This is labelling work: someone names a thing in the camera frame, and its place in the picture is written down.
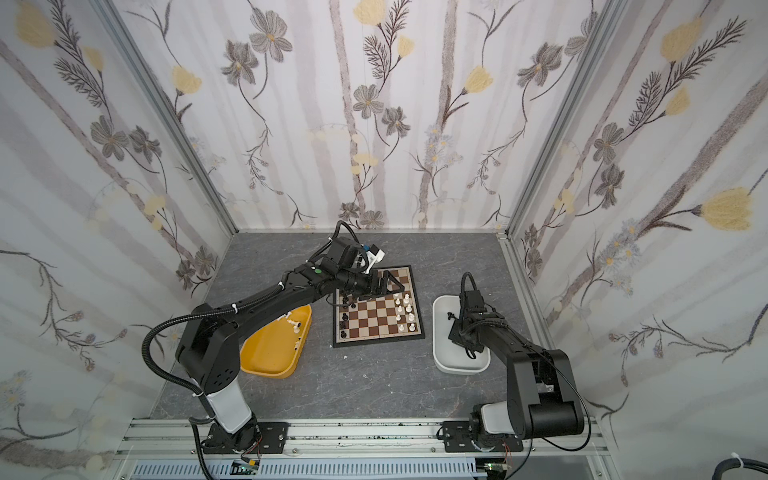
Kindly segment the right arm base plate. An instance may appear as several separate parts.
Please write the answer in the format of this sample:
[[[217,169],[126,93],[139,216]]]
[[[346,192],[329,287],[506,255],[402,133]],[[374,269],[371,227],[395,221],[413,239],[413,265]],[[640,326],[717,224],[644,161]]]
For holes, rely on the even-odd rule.
[[[436,432],[446,453],[516,453],[523,443],[511,434],[492,434],[474,421],[444,421]]]

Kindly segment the aluminium mounting rail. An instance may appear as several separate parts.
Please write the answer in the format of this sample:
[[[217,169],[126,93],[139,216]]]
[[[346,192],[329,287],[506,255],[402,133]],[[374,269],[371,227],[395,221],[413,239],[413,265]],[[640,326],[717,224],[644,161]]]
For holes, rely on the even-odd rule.
[[[591,433],[556,437],[550,441],[526,440],[523,450],[511,446],[487,452],[468,440],[449,452],[442,418],[406,419],[294,419],[280,440],[268,440],[247,453],[249,460],[304,460],[314,458],[440,458],[482,456],[518,460],[527,452],[535,457],[608,456],[615,446],[610,436],[591,423]],[[186,420],[134,420],[124,433],[110,467],[140,460],[197,460],[195,444]]]

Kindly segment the yellow plastic tray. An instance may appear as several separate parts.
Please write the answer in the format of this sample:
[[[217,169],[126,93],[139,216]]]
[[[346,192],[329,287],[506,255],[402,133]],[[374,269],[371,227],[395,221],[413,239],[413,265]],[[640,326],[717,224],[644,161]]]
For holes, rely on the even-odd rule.
[[[296,370],[312,325],[310,305],[294,309],[249,337],[240,349],[242,372],[271,379],[285,379]],[[301,323],[300,333],[293,323]]]

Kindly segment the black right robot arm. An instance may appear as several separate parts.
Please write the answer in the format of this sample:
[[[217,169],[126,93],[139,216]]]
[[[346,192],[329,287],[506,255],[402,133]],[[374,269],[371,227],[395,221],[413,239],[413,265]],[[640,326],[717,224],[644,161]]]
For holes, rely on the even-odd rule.
[[[578,435],[586,423],[568,356],[535,345],[518,334],[477,290],[459,295],[459,314],[449,316],[449,340],[475,355],[492,353],[506,368],[506,399],[477,405],[473,441],[549,439]]]

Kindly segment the brown folding chess board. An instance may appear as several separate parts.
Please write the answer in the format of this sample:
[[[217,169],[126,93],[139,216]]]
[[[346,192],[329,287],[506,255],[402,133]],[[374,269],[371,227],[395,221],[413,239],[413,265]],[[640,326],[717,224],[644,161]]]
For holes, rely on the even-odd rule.
[[[379,274],[383,276],[384,272],[403,285],[401,293],[369,300],[358,300],[340,291],[334,293],[329,301],[334,318],[333,348],[425,337],[412,266],[390,267]]]

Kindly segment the white plastic tray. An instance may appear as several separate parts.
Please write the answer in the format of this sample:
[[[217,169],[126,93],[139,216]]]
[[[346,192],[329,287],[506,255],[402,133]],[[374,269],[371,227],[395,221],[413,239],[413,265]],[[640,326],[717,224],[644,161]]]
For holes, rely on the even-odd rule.
[[[491,364],[488,350],[467,354],[466,348],[456,340],[461,325],[458,323],[460,300],[457,295],[441,295],[432,304],[432,353],[439,371],[451,375],[475,375],[484,372]]]

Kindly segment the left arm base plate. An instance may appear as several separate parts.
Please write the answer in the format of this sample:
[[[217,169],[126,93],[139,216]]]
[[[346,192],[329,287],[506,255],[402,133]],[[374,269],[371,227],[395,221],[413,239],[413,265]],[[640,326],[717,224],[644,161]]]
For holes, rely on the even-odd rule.
[[[202,441],[205,454],[282,454],[288,438],[288,422],[251,420],[234,433],[214,422]]]

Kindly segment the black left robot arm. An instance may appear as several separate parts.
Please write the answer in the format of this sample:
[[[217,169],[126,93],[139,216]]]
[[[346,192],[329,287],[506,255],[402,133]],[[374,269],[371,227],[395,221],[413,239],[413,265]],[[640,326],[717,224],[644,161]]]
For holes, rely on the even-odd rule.
[[[212,420],[209,436],[227,452],[255,448],[262,434],[237,377],[240,344],[292,310],[342,293],[356,300],[402,293],[394,275],[374,267],[378,247],[336,237],[302,265],[287,271],[273,288],[226,307],[195,308],[177,348],[176,360]]]

